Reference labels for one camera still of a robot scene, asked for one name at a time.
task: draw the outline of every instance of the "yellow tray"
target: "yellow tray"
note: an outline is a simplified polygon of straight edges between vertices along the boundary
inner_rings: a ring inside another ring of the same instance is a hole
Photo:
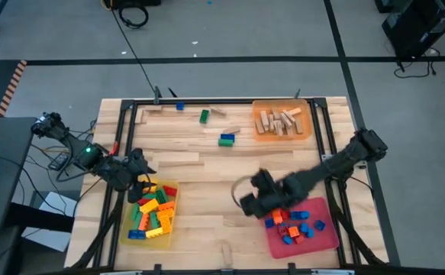
[[[176,216],[176,204],[178,202],[179,197],[179,184],[176,181],[170,181],[170,180],[160,180],[158,182],[157,188],[163,188],[163,186],[169,186],[172,188],[176,188],[178,191],[176,192],[176,197],[168,196],[168,200],[175,202],[175,216]],[[169,243],[171,242],[171,234],[173,233],[173,230],[175,229],[175,216],[171,218],[171,232],[168,234],[160,235],[158,237],[146,239],[146,240],[132,240],[130,238],[127,238],[129,235],[129,230],[132,229],[132,226],[134,225],[134,221],[131,219],[131,212],[132,208],[136,204],[131,203],[125,203],[124,204],[124,218],[122,221],[122,227],[121,227],[121,244],[126,245],[137,245],[144,248],[158,248],[158,249],[167,249],[169,248]]]

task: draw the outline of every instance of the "black cable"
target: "black cable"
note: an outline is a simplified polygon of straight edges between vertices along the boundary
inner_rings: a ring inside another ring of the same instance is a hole
[[[140,62],[139,58],[137,58],[136,52],[134,52],[134,49],[131,46],[131,42],[129,42],[129,40],[127,39],[127,36],[125,35],[124,30],[122,29],[121,24],[118,22],[117,16],[115,16],[115,13],[114,13],[113,10],[111,10],[111,13],[112,13],[112,15],[114,15],[115,22],[117,22],[117,26],[121,30],[121,33],[122,33],[122,36],[124,36],[125,42],[127,43],[129,48],[131,49],[131,52],[134,55],[134,57],[136,57],[136,61],[139,63],[140,68],[143,70],[144,76],[146,77],[146,80],[149,83],[149,86],[151,87],[151,89],[153,90],[154,94],[156,95],[156,90],[154,89],[153,84],[151,84],[151,81],[149,79],[149,76],[147,76],[147,73],[146,73],[146,70],[144,69],[143,64]]]

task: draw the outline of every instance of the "black strap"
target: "black strap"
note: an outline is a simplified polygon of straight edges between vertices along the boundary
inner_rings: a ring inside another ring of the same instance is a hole
[[[144,13],[144,17],[145,17],[144,21],[142,21],[139,24],[136,24],[136,23],[132,23],[132,21],[129,20],[129,18],[127,18],[127,19],[124,18],[122,13],[125,8],[139,8]],[[149,13],[147,13],[146,8],[141,3],[134,2],[134,1],[126,1],[119,5],[118,17],[121,18],[122,23],[124,23],[124,25],[126,25],[128,28],[138,29],[147,23],[147,21],[149,20]]]

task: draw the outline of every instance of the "orange striped tape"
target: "orange striped tape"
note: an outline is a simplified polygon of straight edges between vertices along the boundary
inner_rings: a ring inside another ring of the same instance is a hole
[[[7,112],[8,107],[10,105],[11,98],[15,94],[18,82],[21,80],[26,65],[27,61],[25,60],[21,60],[21,62],[17,64],[17,68],[15,68],[14,75],[11,77],[10,83],[8,84],[8,87],[5,90],[5,94],[3,95],[2,102],[0,102],[0,117],[5,116],[5,113]]]

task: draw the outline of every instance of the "orange tray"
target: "orange tray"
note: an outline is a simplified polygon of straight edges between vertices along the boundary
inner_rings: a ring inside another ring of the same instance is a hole
[[[278,100],[255,100],[253,101],[253,118],[261,119],[261,111],[266,111],[268,115],[272,114],[272,108],[275,107],[278,112],[283,112],[283,110],[290,111],[294,108],[300,108],[302,112],[298,115],[294,115],[294,118],[300,118],[302,123],[302,128],[304,130],[303,134],[297,134],[288,136],[278,136],[273,132],[266,132],[264,134],[258,133],[256,125],[254,125],[254,138],[257,141],[302,141],[312,135],[311,126],[311,113],[308,103],[304,99],[278,99]]]

